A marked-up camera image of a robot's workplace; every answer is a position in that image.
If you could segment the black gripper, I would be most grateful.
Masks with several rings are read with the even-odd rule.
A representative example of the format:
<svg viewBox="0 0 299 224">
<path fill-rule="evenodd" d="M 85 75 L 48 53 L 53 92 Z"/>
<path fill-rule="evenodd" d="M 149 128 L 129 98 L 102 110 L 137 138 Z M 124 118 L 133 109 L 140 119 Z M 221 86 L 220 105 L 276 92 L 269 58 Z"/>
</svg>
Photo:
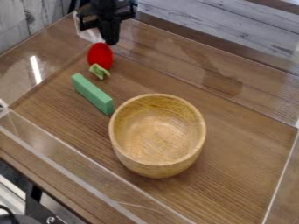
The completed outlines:
<svg viewBox="0 0 299 224">
<path fill-rule="evenodd" d="M 98 28 L 109 46 L 118 41 L 120 23 L 136 15 L 137 0 L 89 0 L 77 11 L 78 29 Z"/>
</svg>

